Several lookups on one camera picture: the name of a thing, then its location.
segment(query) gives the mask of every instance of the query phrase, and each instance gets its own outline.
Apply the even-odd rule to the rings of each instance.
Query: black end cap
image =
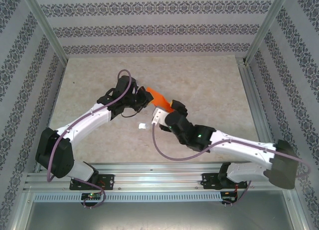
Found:
[[[276,151],[297,157],[289,143],[284,140],[278,141]],[[270,162],[273,164],[271,170],[264,171],[264,175],[268,177],[269,182],[282,189],[293,189],[298,162],[277,154],[273,159],[270,159]]]

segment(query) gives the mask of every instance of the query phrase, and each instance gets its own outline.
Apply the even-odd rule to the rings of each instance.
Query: orange object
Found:
[[[174,110],[170,107],[170,103],[165,99],[165,97],[154,91],[152,88],[147,87],[146,91],[151,93],[151,95],[153,96],[153,100],[151,101],[151,103],[156,106],[156,107],[161,107],[163,108],[166,112],[171,113]]]

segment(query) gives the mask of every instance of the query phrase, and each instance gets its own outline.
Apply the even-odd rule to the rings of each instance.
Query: beige surface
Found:
[[[59,128],[90,109],[117,83],[117,73],[128,69],[139,86],[152,87],[167,100],[181,101],[193,124],[214,127],[237,137],[258,141],[234,56],[125,57],[70,59],[50,127]],[[152,142],[153,105],[133,118],[117,116],[84,138],[74,158],[90,163],[171,162],[161,157]],[[125,110],[124,115],[133,114]],[[146,123],[146,129],[139,129]],[[155,131],[159,148],[171,157],[196,154],[179,144],[172,133]],[[191,162],[240,160],[205,153]]]

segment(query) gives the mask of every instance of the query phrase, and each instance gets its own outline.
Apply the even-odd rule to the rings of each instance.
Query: patterned wallpaper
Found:
[[[318,13],[319,0],[286,0],[250,64],[273,138],[312,166],[296,184],[311,229],[319,229]]]
[[[24,0],[0,0],[0,230],[10,224],[64,68]]]
[[[69,57],[244,57],[273,0],[38,0]]]

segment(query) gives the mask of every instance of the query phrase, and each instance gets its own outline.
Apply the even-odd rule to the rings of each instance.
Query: floor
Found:
[[[139,86],[152,87],[168,101],[188,109],[193,124],[214,127],[230,135],[258,141],[234,56],[71,58],[68,62],[50,127],[59,128],[89,110],[117,83],[127,69]],[[153,105],[132,118],[117,116],[97,128],[74,149],[74,158],[89,163],[171,162],[152,142]],[[125,110],[124,115],[133,114]],[[145,123],[145,129],[139,124]],[[159,148],[168,156],[194,155],[172,133],[156,128]],[[191,162],[241,161],[236,156],[206,153]]]

